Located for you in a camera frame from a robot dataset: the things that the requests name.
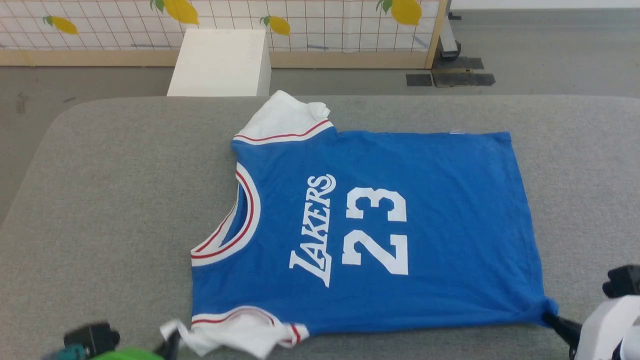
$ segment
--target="gray fabric surface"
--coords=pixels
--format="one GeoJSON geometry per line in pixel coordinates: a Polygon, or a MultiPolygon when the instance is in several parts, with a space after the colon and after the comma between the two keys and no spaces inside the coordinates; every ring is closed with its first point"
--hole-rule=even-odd
{"type": "MultiPolygon", "coordinates": [[[[606,97],[301,97],[341,130],[511,131],[547,293],[582,321],[606,271],[640,262],[640,101],[606,97]]],[[[151,349],[191,310],[189,250],[234,201],[228,143],[264,98],[90,102],[58,119],[0,231],[0,358],[37,359],[109,320],[151,349]]],[[[541,327],[311,338],[272,359],[566,359],[541,327]]],[[[194,359],[185,351],[181,359],[194,359]]],[[[215,359],[248,359],[222,350],[215,359]]]]}

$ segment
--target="jersey shoulder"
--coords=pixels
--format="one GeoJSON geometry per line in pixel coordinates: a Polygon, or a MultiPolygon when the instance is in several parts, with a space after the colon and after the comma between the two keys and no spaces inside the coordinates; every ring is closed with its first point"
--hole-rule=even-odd
{"type": "Polygon", "coordinates": [[[277,91],[235,135],[234,141],[265,143],[302,141],[333,125],[329,109],[322,102],[304,103],[284,91],[277,91]]]}

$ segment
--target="gray floor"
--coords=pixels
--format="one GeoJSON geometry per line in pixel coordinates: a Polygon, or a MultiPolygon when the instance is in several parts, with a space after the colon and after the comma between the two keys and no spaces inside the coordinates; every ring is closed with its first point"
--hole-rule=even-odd
{"type": "MultiPolygon", "coordinates": [[[[454,23],[463,55],[481,57],[495,74],[494,86],[408,88],[404,75],[420,71],[276,69],[271,90],[640,97],[640,10],[456,13],[464,18],[454,23]]],[[[164,95],[171,74],[167,68],[0,68],[0,223],[57,115],[96,99],[164,95]]]]}

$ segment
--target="lemon decoration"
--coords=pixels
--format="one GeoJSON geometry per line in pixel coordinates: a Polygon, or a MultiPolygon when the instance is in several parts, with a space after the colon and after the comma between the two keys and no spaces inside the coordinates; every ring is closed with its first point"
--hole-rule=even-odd
{"type": "Polygon", "coordinates": [[[64,19],[63,17],[49,15],[49,16],[43,17],[42,22],[46,22],[51,26],[55,26],[58,30],[62,31],[63,33],[78,35],[78,29],[76,28],[74,23],[70,22],[67,19],[64,19]]]}
{"type": "Polygon", "coordinates": [[[391,8],[391,15],[398,23],[418,26],[418,21],[422,16],[422,8],[416,0],[378,0],[376,10],[380,5],[385,13],[391,8]]]}
{"type": "Polygon", "coordinates": [[[154,4],[161,13],[164,13],[164,9],[166,9],[170,17],[173,17],[183,24],[200,25],[198,22],[198,12],[187,0],[151,0],[149,2],[151,8],[154,7],[154,4]]]}
{"type": "Polygon", "coordinates": [[[265,16],[260,18],[260,22],[264,22],[266,26],[271,25],[274,33],[289,36],[291,27],[289,23],[279,16],[265,16]]]}

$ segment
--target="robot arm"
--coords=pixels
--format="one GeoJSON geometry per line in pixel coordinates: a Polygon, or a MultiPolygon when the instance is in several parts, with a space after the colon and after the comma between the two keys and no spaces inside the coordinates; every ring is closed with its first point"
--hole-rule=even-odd
{"type": "Polygon", "coordinates": [[[610,298],[583,325],[545,314],[569,344],[570,360],[640,360],[640,265],[611,270],[602,289],[610,298]]]}

